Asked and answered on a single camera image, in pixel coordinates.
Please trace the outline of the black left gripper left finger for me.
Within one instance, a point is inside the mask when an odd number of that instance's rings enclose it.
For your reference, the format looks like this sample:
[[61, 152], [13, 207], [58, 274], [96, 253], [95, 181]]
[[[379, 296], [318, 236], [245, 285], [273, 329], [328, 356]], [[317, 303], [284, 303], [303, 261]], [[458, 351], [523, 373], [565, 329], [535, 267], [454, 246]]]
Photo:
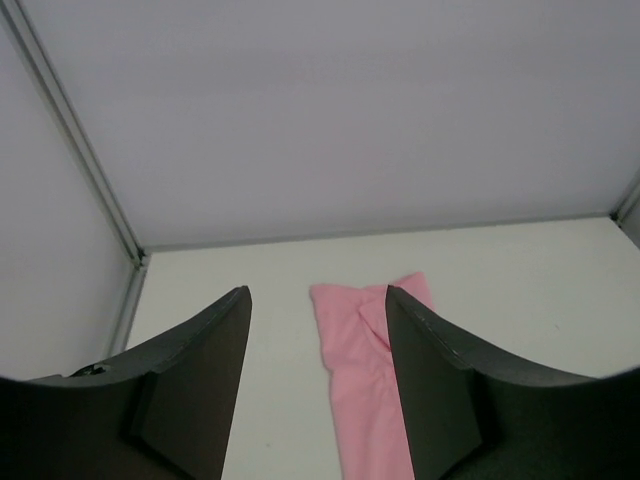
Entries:
[[218, 479], [248, 342], [238, 287], [69, 376], [1, 382], [5, 479]]

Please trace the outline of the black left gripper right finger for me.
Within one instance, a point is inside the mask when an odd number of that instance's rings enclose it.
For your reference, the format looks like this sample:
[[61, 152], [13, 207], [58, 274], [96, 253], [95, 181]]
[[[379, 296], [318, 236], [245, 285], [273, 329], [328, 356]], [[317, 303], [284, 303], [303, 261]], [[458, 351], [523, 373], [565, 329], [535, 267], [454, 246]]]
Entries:
[[391, 353], [419, 479], [635, 479], [639, 372], [524, 359], [389, 287]]

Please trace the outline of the pink t-shirt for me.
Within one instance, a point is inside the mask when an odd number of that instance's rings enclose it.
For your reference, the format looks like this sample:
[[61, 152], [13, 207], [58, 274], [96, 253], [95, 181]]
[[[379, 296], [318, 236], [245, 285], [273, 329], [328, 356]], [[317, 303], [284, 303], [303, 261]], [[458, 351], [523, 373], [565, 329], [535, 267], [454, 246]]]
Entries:
[[387, 287], [310, 288], [345, 479], [414, 477], [389, 340]]

